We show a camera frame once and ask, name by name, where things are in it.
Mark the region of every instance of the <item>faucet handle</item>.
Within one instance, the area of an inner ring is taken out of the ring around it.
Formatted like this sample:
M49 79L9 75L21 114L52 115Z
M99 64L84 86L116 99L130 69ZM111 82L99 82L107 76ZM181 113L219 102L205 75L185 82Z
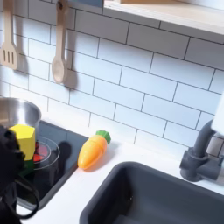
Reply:
M224 155L219 156L219 163L218 163L219 166L222 165L223 160L224 160Z

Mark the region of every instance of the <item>wooden utensil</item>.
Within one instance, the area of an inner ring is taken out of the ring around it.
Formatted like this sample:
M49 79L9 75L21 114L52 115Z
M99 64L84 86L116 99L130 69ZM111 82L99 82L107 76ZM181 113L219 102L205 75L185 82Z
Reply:
M61 83L67 77L65 62L67 0L58 1L57 12L56 55L52 61L52 76L57 83Z
M0 60L4 67L17 70L18 51L13 43L13 0L3 1L4 43L0 52Z

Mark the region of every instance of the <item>gray faucet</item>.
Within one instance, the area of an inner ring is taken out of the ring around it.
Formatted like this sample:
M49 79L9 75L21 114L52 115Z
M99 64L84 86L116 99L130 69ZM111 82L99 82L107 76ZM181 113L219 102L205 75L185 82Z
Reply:
M207 146L215 134L208 122L200 131L194 147L185 151L180 164L181 176L191 182L200 181L202 178L216 180L221 172L223 157L214 160L208 157Z

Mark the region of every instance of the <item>wooden shelf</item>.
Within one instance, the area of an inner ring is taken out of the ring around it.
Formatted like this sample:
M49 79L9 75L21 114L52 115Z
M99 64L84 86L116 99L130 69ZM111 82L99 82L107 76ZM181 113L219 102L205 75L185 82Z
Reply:
M224 10L173 0L105 0L104 8L224 35Z

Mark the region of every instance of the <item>toy carrot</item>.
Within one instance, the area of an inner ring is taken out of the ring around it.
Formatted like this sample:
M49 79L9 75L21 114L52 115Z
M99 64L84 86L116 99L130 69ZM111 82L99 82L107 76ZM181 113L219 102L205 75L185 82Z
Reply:
M94 165L105 153L110 143L110 135L105 130L98 130L82 146L78 159L78 166L86 170Z

